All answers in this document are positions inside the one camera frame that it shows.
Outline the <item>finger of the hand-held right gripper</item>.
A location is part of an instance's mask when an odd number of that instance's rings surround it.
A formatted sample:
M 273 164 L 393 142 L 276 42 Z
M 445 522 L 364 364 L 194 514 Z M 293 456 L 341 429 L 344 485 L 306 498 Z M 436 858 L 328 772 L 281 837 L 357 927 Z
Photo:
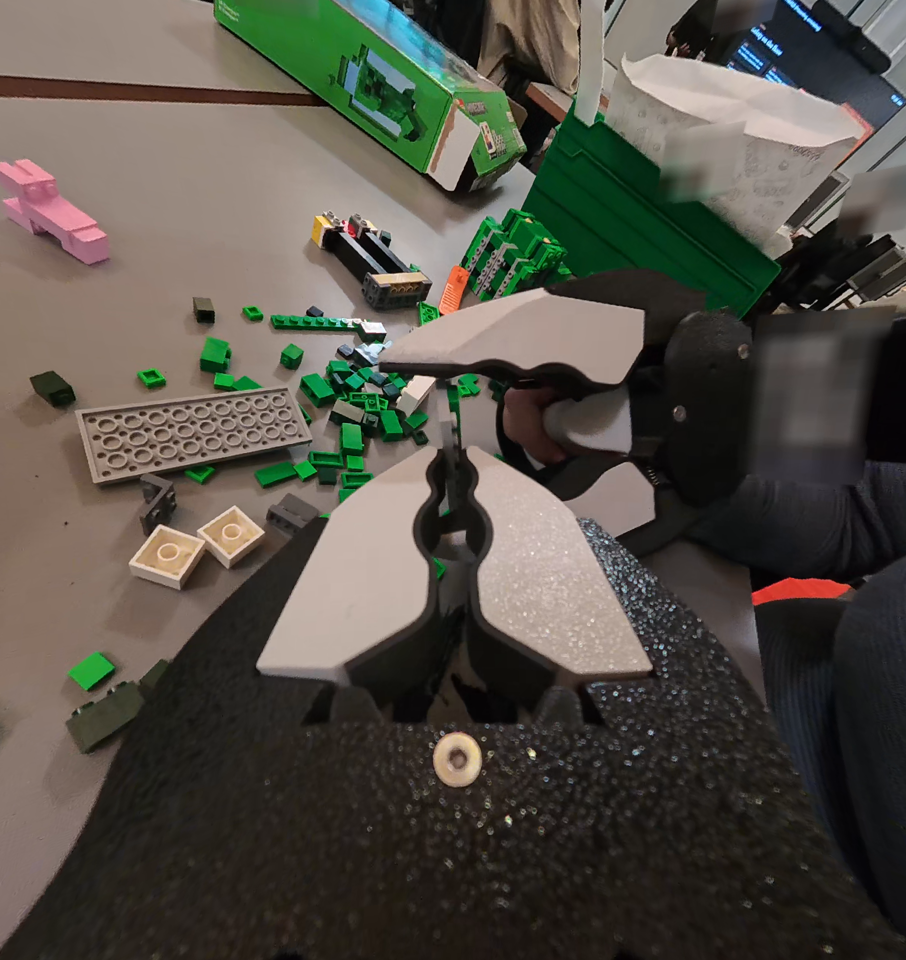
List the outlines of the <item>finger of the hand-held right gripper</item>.
M 644 345 L 645 314 L 544 289 L 480 302 L 420 326 L 385 349 L 384 373 L 534 379 L 571 392 L 624 382 Z
M 605 470 L 565 504 L 576 517 L 593 520 L 614 537 L 655 519 L 654 488 L 647 476 L 628 461 Z

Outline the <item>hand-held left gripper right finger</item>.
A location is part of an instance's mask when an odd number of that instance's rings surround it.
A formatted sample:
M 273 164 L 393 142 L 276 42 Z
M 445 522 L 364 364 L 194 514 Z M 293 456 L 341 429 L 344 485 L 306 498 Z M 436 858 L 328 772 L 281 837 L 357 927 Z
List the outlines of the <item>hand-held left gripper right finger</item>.
M 467 542 L 476 555 L 472 665 L 489 685 L 645 677 L 652 665 L 574 513 L 471 446 Z

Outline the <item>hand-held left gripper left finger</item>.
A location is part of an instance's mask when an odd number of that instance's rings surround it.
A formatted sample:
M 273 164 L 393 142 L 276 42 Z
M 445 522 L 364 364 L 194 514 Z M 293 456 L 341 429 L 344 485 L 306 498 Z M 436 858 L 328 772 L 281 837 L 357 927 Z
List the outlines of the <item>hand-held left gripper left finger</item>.
M 327 519 L 256 663 L 266 676 L 409 689 L 433 670 L 443 454 L 426 446 Z

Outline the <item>person's right forearm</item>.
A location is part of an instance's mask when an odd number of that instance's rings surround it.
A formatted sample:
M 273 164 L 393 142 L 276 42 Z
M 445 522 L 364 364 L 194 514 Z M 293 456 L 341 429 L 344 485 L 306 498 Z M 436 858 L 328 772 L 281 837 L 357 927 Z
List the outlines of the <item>person's right forearm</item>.
M 906 464 L 867 462 L 853 486 L 748 475 L 686 536 L 781 578 L 847 582 L 874 574 L 906 557 Z

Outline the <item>person's right hand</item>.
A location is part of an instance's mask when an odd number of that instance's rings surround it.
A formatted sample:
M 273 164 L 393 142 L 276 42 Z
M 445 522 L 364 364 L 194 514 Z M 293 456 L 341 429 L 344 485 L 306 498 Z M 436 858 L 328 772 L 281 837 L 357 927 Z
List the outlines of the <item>person's right hand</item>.
M 551 467 L 568 458 L 544 427 L 544 411 L 560 399 L 552 387 L 523 385 L 504 394 L 503 426 L 505 436 L 519 445 L 533 462 Z

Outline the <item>white brick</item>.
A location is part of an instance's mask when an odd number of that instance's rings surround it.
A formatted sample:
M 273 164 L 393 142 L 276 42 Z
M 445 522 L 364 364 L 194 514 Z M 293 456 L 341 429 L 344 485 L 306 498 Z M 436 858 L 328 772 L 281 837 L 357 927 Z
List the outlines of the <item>white brick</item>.
M 196 531 L 206 548 L 227 570 L 255 550 L 266 531 L 240 507 L 233 506 L 208 521 Z
M 205 549 L 206 541 L 201 537 L 159 524 L 128 567 L 136 577 L 181 591 Z

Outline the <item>green plastic bin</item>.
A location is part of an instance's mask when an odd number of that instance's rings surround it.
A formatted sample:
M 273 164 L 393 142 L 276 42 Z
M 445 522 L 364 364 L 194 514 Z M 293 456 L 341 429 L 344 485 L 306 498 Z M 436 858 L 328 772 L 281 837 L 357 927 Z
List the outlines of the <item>green plastic bin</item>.
M 704 204 L 664 201 L 659 173 L 600 117 L 586 126 L 570 111 L 522 208 L 566 248 L 577 277 L 651 269 L 704 292 L 708 308 L 745 316 L 780 266 Z

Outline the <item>black brick assembly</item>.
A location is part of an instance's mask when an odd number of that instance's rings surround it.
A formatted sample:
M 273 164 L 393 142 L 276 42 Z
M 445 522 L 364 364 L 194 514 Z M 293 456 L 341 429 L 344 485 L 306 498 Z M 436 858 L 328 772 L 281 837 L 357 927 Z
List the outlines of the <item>black brick assembly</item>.
M 432 289 L 432 281 L 421 270 L 407 266 L 392 251 L 391 235 L 359 214 L 346 220 L 332 211 L 316 215 L 312 239 L 361 282 L 363 298 L 375 310 L 414 307 Z

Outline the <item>pile of loose green bricks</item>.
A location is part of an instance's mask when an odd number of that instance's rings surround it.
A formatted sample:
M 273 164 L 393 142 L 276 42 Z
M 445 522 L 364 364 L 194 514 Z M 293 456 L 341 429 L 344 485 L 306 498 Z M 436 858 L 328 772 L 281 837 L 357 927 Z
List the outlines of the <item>pile of loose green bricks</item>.
M 50 363 L 45 356 L 22 369 L 0 370 L 0 729 L 10 734 L 29 720 L 49 740 L 57 738 L 67 709 L 90 699 L 70 671 L 87 656 L 100 653 L 116 665 L 92 686 L 102 692 L 113 681 L 133 678 L 134 667 L 148 666 L 148 655 L 175 655 L 195 630 L 281 547 L 280 533 L 268 526 L 267 497 L 293 493 L 313 498 L 326 512 L 339 489 L 319 486 L 308 469 L 282 483 L 262 487 L 258 472 L 277 463 L 308 460 L 309 451 L 337 450 L 339 425 L 329 421 L 336 400 L 346 402 L 365 390 L 382 394 L 368 374 L 343 374 L 339 390 L 329 370 L 361 366 L 347 360 L 351 342 L 345 332 L 331 337 L 304 331 L 268 334 L 263 363 L 247 347 L 232 343 L 230 371 L 201 368 L 199 337 L 190 336 L 186 361 L 174 366 L 165 353 L 158 368 L 147 368 L 140 354 L 126 354 L 120 337 L 117 353 L 82 359 L 91 346 L 86 331 L 68 335 L 65 350 Z M 29 378 L 55 371 L 75 389 L 74 404 L 52 407 L 33 390 Z M 134 576 L 127 561 L 145 543 L 138 512 L 143 507 L 140 480 L 97 485 L 90 471 L 75 412 L 87 407 L 178 400 L 195 395 L 231 393 L 226 378 L 242 389 L 255 385 L 287 387 L 300 404 L 313 443 L 238 460 L 160 473 L 173 481 L 178 506 L 168 524 L 190 535 L 224 509 L 240 507 L 267 527 L 261 546 L 226 569 L 205 553 L 182 591 L 150 585 Z

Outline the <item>small black studded brick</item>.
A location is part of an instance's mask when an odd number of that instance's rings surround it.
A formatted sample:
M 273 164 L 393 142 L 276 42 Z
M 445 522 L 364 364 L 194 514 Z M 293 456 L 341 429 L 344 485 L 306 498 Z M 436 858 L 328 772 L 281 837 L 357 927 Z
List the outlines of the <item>small black studded brick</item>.
M 139 478 L 144 497 L 144 505 L 139 511 L 138 518 L 146 537 L 149 537 L 156 527 L 168 525 L 177 508 L 177 499 L 173 481 L 148 473 Z

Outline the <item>plain grey brick plate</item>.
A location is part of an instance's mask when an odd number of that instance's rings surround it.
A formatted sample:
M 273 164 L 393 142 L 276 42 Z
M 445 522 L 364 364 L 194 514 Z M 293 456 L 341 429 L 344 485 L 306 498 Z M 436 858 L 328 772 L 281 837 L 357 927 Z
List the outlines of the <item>plain grey brick plate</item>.
M 143 401 L 75 416 L 97 485 L 302 448 L 313 440 L 287 387 Z

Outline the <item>white paper bag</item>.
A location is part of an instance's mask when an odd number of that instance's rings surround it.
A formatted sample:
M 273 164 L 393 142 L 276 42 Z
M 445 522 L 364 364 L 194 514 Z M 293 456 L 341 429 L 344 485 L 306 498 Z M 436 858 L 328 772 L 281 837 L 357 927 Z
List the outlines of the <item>white paper bag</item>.
M 695 58 L 623 55 L 615 73 L 604 126 L 653 162 L 668 202 L 703 203 L 769 258 L 867 135 L 843 105 Z

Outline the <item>person's clothed lap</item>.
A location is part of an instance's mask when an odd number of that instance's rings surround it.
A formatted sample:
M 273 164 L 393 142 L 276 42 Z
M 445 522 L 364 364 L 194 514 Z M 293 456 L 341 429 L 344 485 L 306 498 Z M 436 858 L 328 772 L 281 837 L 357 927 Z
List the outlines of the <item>person's clothed lap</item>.
M 756 609 L 781 738 L 840 858 L 906 937 L 906 558 L 851 599 Z

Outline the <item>green brick set box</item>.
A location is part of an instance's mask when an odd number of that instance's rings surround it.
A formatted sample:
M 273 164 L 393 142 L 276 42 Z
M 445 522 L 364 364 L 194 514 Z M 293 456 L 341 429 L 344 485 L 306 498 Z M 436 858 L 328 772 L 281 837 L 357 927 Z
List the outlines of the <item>green brick set box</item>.
M 492 185 L 526 145 L 507 95 L 387 1 L 216 1 L 267 60 L 446 191 Z

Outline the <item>pink brick pig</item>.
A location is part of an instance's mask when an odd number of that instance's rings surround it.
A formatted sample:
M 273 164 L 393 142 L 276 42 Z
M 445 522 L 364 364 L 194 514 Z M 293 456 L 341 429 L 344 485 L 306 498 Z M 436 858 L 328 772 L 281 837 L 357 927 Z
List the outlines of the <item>pink brick pig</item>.
M 63 250 L 87 265 L 110 258 L 106 232 L 98 222 L 63 198 L 56 178 L 29 159 L 0 162 L 0 184 L 11 195 L 6 215 L 34 235 L 50 234 Z

